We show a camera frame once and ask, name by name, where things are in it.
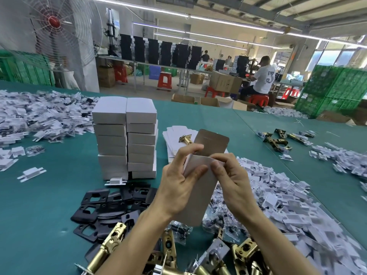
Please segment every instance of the worker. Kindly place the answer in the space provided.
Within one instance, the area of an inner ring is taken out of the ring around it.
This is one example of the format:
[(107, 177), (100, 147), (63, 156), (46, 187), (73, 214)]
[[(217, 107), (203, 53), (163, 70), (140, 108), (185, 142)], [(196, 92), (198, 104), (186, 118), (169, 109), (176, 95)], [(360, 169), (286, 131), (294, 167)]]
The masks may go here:
[(209, 60), (209, 55), (208, 55), (208, 50), (205, 50), (204, 52), (205, 54), (201, 56), (201, 60), (202, 61), (208, 61)]
[[(152, 204), (143, 211), (129, 235), (107, 258), (95, 275), (141, 275), (164, 229), (188, 203), (196, 181), (208, 171), (197, 166), (186, 178), (186, 157), (204, 145), (190, 144), (178, 150), (171, 164), (164, 166)], [(315, 267), (264, 215), (253, 196), (248, 174), (232, 153), (213, 154), (211, 170), (218, 179), (224, 201), (236, 219), (249, 231), (274, 274), (320, 275)]]
[(224, 62), (224, 64), (228, 65), (232, 62), (232, 57), (228, 56), (228, 58), (226, 59), (226, 61)]
[(267, 95), (275, 80), (276, 69), (270, 65), (270, 57), (263, 56), (259, 63), (260, 69), (252, 76), (250, 81), (256, 83), (249, 87), (243, 87), (240, 89), (239, 99), (245, 100), (249, 95)]

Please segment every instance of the forearm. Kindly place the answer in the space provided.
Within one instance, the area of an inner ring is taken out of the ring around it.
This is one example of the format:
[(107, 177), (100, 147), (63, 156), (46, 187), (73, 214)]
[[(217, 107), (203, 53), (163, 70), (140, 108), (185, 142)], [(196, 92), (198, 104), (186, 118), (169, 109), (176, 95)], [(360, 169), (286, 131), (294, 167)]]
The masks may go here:
[(252, 212), (251, 216), (243, 215), (241, 223), (248, 229), (274, 274), (320, 274), (259, 208)]
[(96, 275), (141, 275), (145, 264), (164, 229), (170, 222), (151, 205)]

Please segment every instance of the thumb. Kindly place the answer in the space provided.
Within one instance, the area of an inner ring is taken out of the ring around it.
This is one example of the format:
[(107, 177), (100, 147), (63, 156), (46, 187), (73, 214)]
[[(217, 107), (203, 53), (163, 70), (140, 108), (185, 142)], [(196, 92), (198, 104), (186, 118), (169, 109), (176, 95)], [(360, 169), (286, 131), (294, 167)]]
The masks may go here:
[(219, 164), (219, 162), (213, 161), (211, 163), (211, 170), (213, 171), (214, 175), (217, 177), (219, 183), (223, 186), (228, 185), (229, 183), (231, 183), (231, 178), (228, 176), (226, 169)]
[(205, 165), (198, 166), (187, 176), (185, 181), (194, 186), (194, 184), (207, 172), (207, 170), (208, 167)]

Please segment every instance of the person's right hand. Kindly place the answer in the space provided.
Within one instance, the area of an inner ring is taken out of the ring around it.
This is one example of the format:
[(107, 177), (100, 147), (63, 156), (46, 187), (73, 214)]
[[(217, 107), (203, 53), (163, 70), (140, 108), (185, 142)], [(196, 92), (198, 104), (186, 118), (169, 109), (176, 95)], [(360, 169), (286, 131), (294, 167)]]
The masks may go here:
[(210, 157), (225, 163), (222, 166), (214, 161), (211, 169), (222, 187), (228, 209), (239, 221), (248, 221), (252, 213), (258, 213), (259, 207), (247, 171), (241, 167), (233, 153), (215, 153)]

